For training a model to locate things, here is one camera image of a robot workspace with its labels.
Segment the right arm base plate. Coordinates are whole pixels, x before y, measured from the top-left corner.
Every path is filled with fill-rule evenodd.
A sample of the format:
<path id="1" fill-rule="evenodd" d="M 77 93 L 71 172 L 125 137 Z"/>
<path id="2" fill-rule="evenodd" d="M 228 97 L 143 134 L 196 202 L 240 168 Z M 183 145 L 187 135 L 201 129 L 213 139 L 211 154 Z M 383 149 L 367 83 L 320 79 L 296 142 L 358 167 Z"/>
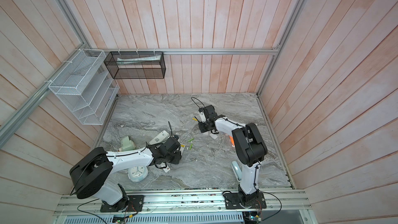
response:
<path id="1" fill-rule="evenodd" d="M 223 191 L 222 196 L 224 197 L 226 209 L 266 208 L 264 194 L 259 190 L 250 195 L 246 195 L 240 191 L 237 193 Z"/>

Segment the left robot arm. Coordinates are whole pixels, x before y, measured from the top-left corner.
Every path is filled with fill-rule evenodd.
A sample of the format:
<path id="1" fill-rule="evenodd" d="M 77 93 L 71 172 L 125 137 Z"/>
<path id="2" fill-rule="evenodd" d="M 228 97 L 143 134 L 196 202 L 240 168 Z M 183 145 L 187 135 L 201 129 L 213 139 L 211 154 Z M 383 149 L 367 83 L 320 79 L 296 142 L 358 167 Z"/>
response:
<path id="1" fill-rule="evenodd" d="M 103 147 L 94 148 L 70 171 L 73 182 L 71 195 L 79 199 L 95 197 L 102 200 L 107 212 L 119 212 L 127 208 L 129 197 L 120 184 L 108 180 L 108 176 L 133 167 L 159 167 L 161 164 L 179 164 L 181 146 L 178 136 L 171 135 L 164 142 L 145 148 L 112 152 Z"/>

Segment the small white plastic piece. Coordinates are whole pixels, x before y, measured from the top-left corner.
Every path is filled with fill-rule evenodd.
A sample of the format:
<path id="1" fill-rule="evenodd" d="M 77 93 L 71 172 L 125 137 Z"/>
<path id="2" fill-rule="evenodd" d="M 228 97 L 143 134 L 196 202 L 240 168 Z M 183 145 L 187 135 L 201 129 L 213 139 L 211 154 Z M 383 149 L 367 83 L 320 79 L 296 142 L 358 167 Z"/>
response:
<path id="1" fill-rule="evenodd" d="M 209 136 L 210 136 L 212 139 L 214 139 L 214 140 L 218 138 L 218 136 L 217 136 L 216 134 L 213 134 L 213 133 L 210 133 Z"/>

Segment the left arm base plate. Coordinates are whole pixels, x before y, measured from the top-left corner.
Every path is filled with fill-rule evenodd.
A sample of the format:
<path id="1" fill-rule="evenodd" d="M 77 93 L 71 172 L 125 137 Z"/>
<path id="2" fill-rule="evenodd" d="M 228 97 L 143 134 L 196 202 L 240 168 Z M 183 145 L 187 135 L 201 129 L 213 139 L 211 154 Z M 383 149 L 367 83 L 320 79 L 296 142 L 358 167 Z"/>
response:
<path id="1" fill-rule="evenodd" d="M 105 201 L 102 201 L 102 206 L 100 209 L 101 213 L 110 212 L 141 212 L 143 209 L 144 195 L 127 195 L 125 189 L 121 184 L 118 184 L 121 192 L 122 198 L 114 205 L 109 205 Z"/>

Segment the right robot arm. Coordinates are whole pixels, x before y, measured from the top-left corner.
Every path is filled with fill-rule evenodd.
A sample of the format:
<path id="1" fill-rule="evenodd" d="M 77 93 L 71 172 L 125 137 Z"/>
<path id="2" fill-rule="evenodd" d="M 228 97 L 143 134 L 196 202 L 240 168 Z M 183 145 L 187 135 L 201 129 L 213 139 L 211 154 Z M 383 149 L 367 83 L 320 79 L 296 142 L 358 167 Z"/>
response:
<path id="1" fill-rule="evenodd" d="M 218 115 L 212 105 L 199 108 L 199 129 L 202 133 L 225 133 L 234 140 L 238 159 L 243 164 L 239 183 L 239 194 L 245 198 L 255 198 L 259 194 L 258 177 L 261 162 L 268 150 L 261 133 L 254 123 L 242 124 Z"/>

